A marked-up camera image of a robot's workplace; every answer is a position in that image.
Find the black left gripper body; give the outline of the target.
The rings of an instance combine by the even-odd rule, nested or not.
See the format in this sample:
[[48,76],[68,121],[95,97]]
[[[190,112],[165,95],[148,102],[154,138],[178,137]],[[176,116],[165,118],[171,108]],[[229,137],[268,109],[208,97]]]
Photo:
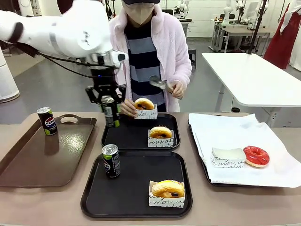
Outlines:
[[99,97],[111,96],[116,97],[117,83],[115,80],[115,71],[112,68],[104,68],[101,70],[91,69],[92,79],[94,82],[94,90]]

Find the black Pepsi can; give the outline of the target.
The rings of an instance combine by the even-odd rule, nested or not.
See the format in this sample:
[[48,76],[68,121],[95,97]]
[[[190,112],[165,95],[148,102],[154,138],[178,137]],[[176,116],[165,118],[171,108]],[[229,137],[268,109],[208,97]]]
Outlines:
[[55,118],[50,107],[43,107],[37,110],[41,125],[46,135],[54,135],[57,133]]
[[116,178],[120,175],[119,150],[114,144],[108,144],[102,148],[103,163],[106,175]]
[[102,112],[105,115],[106,126],[109,128],[117,128],[120,126],[118,108],[115,100],[111,96],[102,96],[101,99]]

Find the yellow glazed donut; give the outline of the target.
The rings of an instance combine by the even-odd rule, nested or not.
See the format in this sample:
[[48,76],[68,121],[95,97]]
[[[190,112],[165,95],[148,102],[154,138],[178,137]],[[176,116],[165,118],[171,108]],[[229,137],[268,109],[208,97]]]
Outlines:
[[185,195],[184,185],[175,180],[164,180],[152,186],[151,192],[161,198],[181,198]]
[[163,127],[163,126],[157,126],[157,127],[153,127],[149,131],[149,137],[157,138],[157,139],[160,139],[160,138],[164,139],[164,138],[172,138],[173,134],[169,128]]
[[155,105],[147,98],[139,98],[135,101],[135,108],[138,110],[153,110]]

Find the white printed paper donut box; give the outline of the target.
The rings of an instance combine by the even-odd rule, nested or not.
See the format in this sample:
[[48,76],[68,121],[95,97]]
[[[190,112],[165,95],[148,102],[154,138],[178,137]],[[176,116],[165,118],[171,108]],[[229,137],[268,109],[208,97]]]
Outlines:
[[136,119],[143,119],[143,120],[156,120],[158,116],[157,106],[152,110],[136,110],[137,116]]
[[243,168],[246,155],[241,148],[218,149],[212,148],[211,162],[216,168]]

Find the metal serving tongs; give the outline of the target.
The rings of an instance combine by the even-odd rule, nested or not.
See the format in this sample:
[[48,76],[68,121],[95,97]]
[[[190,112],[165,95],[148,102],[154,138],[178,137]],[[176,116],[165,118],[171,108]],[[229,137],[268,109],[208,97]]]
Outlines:
[[160,79],[159,77],[157,77],[157,76],[151,76],[151,77],[150,77],[150,80],[149,80],[150,85],[155,86],[155,87],[158,87],[158,88],[160,88],[160,89],[162,89],[162,90],[165,90],[167,93],[169,93],[168,90],[167,90],[167,88],[168,88],[167,84],[168,84],[169,82],[172,82],[172,81],[161,80],[161,79]]

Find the person's right hand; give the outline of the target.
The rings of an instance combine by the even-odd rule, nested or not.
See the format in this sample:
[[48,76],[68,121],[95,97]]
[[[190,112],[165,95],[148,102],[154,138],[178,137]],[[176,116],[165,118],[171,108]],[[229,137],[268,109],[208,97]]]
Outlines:
[[132,100],[125,99],[120,105],[120,112],[130,117],[137,117],[137,109],[135,103]]

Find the person's left hand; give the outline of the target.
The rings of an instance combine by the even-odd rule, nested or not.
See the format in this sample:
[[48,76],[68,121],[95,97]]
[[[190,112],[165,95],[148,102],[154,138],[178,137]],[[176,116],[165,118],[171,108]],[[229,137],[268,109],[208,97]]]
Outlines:
[[177,99],[182,99],[183,98],[185,89],[184,89],[183,84],[180,81],[169,82],[167,84],[167,86],[168,86],[168,88],[167,88],[168,92],[170,94],[172,94],[172,96],[174,98],[177,98]]

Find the black square serving tray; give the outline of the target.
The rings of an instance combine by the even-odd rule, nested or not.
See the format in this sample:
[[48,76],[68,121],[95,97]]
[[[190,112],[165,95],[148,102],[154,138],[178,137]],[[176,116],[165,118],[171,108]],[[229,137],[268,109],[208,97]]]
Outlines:
[[[120,151],[146,151],[146,150],[173,150],[181,142],[176,118],[168,113],[159,113],[157,119],[134,119],[122,115],[120,126],[117,128],[105,127],[101,144],[115,144]],[[149,147],[148,130],[156,126],[165,126],[174,131],[172,147]]]
[[[186,215],[193,203],[184,159],[170,151],[119,153],[121,174],[109,178],[99,155],[81,198],[83,213],[91,218],[176,218]],[[183,182],[182,208],[149,205],[150,181],[173,179]]]

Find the person in pink fleece robe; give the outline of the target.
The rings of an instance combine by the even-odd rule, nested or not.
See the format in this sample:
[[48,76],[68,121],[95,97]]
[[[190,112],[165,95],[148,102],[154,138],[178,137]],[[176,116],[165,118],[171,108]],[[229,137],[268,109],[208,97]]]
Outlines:
[[125,10],[110,22],[114,50],[128,54],[124,61],[129,100],[147,98],[159,112],[179,112],[179,99],[149,83],[151,76],[172,81],[176,62],[189,58],[188,45],[180,21],[155,4],[152,17],[142,25],[129,18]]

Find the small grey stool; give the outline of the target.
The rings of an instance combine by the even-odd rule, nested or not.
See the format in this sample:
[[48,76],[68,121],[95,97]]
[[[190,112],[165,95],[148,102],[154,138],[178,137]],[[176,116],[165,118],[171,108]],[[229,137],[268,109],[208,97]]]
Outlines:
[[196,60],[197,60],[197,51],[196,51],[196,49],[195,48],[190,48],[188,50],[188,54],[189,54],[189,59],[191,61],[192,67],[194,69],[196,69],[197,68],[197,62],[196,62]]

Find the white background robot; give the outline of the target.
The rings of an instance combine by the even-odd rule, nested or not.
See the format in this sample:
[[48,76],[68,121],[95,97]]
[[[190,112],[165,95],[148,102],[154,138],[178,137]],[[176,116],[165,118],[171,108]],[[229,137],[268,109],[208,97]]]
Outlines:
[[188,5],[190,0],[178,0],[174,7],[174,16],[178,19],[184,19],[189,11]]
[[233,0],[226,0],[226,7],[224,7],[224,19],[223,24],[229,24],[230,14],[233,11]]

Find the black tray with white paper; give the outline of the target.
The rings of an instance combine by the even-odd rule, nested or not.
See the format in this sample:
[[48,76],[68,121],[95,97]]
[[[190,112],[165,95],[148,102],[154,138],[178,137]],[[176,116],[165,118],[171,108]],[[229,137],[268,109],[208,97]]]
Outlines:
[[[244,186],[301,186],[301,162],[289,154],[283,142],[255,115],[243,117],[190,113],[189,125],[207,177],[211,183]],[[269,162],[262,168],[238,157],[237,149],[258,147]]]

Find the white rectangular table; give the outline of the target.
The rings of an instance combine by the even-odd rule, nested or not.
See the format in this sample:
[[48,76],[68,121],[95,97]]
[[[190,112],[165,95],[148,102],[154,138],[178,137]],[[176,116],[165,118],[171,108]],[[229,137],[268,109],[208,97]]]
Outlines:
[[[266,123],[273,126],[281,109],[301,111],[301,80],[257,54],[202,53],[221,82],[214,111],[220,111],[225,90],[242,106],[270,108]],[[301,126],[301,112],[295,116]]]

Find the grey workbench table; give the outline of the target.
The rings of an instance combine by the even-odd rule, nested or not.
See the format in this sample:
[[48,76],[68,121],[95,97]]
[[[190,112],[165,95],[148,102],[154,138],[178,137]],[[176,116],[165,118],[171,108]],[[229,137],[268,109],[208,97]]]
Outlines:
[[[235,50],[238,50],[242,44],[243,38],[252,38],[255,31],[251,31],[246,25],[241,24],[226,24],[223,25],[221,21],[211,19],[214,23],[213,33],[211,37],[211,43],[208,47],[213,52],[227,52],[230,50],[228,48],[230,37],[238,37]],[[270,27],[260,27],[256,38],[255,38],[255,53],[263,56],[264,51],[268,46],[269,39],[275,33],[275,28]]]

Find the red glazed donut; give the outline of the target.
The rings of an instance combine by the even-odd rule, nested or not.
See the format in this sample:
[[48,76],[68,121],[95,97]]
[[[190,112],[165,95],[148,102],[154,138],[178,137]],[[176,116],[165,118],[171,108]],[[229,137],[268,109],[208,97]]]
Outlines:
[[246,163],[257,168],[263,168],[269,163],[268,153],[256,146],[247,146],[243,149]]

